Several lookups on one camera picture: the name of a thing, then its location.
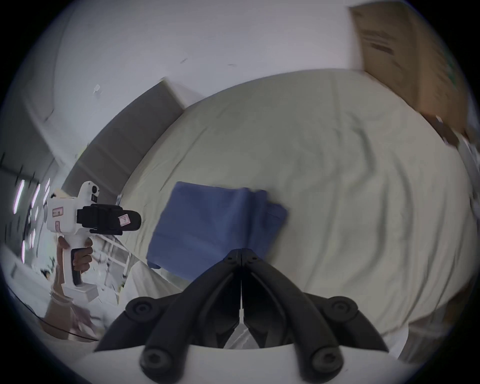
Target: white wall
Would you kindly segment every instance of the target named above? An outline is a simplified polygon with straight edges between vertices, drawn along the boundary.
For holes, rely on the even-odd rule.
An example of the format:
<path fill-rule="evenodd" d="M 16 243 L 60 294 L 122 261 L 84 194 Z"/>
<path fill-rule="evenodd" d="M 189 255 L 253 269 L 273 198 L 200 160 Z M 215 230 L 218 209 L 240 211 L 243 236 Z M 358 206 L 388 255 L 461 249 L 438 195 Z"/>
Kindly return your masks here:
<path fill-rule="evenodd" d="M 55 156 L 71 167 L 117 113 L 163 77 L 187 106 L 272 74 L 358 69 L 347 9 L 355 2 L 79 1 L 31 54 L 30 113 Z"/>

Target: wrinkled sheet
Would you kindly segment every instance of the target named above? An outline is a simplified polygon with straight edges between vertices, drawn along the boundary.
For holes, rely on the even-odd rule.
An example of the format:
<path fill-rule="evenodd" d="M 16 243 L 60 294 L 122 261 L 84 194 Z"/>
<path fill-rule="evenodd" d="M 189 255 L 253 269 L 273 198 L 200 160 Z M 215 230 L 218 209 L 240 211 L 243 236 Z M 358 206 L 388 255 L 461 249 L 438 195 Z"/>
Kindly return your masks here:
<path fill-rule="evenodd" d="M 187 108 L 130 177 L 146 262 L 177 181 L 268 191 L 288 218 L 266 259 L 300 289 L 348 296 L 381 333 L 431 313 L 477 268 L 472 187 L 456 149 L 367 75 L 313 70 Z"/>

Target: blue cloth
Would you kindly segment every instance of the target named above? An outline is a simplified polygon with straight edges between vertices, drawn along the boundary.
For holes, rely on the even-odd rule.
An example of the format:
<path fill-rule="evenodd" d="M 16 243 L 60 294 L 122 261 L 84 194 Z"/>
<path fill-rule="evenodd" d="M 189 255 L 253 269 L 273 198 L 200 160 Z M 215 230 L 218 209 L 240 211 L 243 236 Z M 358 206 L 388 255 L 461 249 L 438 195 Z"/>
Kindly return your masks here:
<path fill-rule="evenodd" d="M 232 249 L 264 258 L 287 218 L 266 191 L 177 182 L 148 246 L 147 263 L 195 280 Z"/>

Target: cable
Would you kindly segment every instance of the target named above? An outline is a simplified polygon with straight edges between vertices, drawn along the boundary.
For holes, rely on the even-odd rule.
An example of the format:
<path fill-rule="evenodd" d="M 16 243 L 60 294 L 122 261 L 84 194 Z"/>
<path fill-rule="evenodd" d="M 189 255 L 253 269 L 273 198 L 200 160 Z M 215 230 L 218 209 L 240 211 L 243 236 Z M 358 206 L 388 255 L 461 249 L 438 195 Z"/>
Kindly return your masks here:
<path fill-rule="evenodd" d="M 7 285 L 7 288 L 10 290 L 10 292 L 13 293 L 13 295 L 17 298 L 17 300 L 22 303 L 31 313 L 33 313 L 33 315 L 38 319 L 40 320 L 41 322 L 45 323 L 46 325 L 48 326 L 51 326 L 52 328 L 55 328 L 55 329 L 58 329 L 59 331 L 62 331 L 62 332 L 66 332 L 68 333 L 69 335 L 73 335 L 73 336 L 77 336 L 77 337 L 81 337 L 82 339 L 86 339 L 86 340 L 91 340 L 91 341 L 98 341 L 98 339 L 94 339 L 94 338 L 91 338 L 91 337 L 85 337 L 85 336 L 80 336 L 76 333 L 72 333 L 72 332 L 69 332 L 69 331 L 66 331 L 64 329 L 61 329 L 61 328 L 58 328 L 50 323 L 47 323 L 45 320 L 43 320 L 40 316 L 38 316 L 27 304 L 25 304 L 23 301 L 20 300 L 20 298 L 15 294 L 15 292 L 13 291 L 12 288 L 10 288 L 8 285 Z"/>

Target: sticker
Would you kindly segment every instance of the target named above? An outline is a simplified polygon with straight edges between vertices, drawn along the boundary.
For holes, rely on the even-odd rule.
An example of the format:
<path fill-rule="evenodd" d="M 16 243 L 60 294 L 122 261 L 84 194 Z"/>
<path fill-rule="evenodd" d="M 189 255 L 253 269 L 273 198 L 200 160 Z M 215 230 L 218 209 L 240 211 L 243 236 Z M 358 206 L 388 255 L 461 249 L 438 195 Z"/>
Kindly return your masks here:
<path fill-rule="evenodd" d="M 130 218 L 128 217 L 128 215 L 119 216 L 119 220 L 120 220 L 121 227 L 123 227 L 124 225 L 130 224 Z"/>
<path fill-rule="evenodd" d="M 63 207 L 52 209 L 53 217 L 62 216 L 62 215 L 63 215 Z"/>

